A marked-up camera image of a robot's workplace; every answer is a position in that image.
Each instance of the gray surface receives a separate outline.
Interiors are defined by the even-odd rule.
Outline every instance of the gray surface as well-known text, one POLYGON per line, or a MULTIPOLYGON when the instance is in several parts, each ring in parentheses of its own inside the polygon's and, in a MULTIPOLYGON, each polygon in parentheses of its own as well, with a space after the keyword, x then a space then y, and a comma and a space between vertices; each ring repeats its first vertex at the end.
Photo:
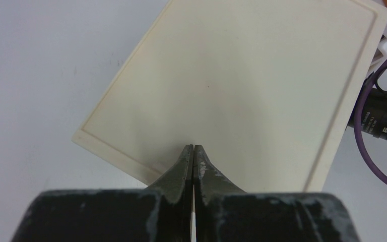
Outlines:
MULTIPOLYGON (((42 190, 144 187, 70 138, 165 3, 0 0, 0 241, 42 190)), ((365 138, 387 173, 387 142, 365 138)), ((350 128, 325 191, 344 201, 363 241, 387 241, 387 187, 350 128)))

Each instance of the cream-colored board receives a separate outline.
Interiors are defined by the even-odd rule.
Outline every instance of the cream-colored board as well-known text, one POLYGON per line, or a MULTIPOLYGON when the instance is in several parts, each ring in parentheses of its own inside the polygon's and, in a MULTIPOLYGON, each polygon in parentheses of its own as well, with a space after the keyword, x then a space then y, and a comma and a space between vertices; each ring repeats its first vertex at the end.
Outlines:
POLYGON ((171 0, 73 141, 150 184, 186 144, 248 192, 319 191, 387 9, 171 0))

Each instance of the cutting board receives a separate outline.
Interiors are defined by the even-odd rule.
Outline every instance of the cutting board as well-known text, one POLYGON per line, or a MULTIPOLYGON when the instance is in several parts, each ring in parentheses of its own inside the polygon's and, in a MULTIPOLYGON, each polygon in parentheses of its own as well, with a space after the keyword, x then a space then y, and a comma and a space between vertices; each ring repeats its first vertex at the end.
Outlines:
POLYGON ((319 191, 386 22, 366 0, 171 0, 73 141, 147 185, 201 144, 248 192, 319 191))

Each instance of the white tabletop surface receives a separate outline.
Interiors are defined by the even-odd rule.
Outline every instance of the white tabletop surface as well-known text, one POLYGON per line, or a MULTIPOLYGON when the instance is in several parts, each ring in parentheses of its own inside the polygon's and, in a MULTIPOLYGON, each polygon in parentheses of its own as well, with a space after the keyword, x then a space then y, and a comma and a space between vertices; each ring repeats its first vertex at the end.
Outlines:
MULTIPOLYGON (((0 1, 0 241, 43 190, 144 187, 70 139, 165 3, 0 1)), ((366 139, 387 172, 387 142, 366 139)), ((363 241, 387 241, 387 187, 350 128, 324 190, 343 200, 363 241)))

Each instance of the black cylinder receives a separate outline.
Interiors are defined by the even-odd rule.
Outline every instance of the black cylinder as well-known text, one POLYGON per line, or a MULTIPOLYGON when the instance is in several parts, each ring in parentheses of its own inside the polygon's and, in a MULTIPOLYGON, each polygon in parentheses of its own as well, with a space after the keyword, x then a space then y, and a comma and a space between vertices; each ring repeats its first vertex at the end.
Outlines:
MULTIPOLYGON (((348 126, 354 127, 352 113, 348 126)), ((372 89, 361 114, 361 126, 365 133, 387 140, 387 92, 372 89)))

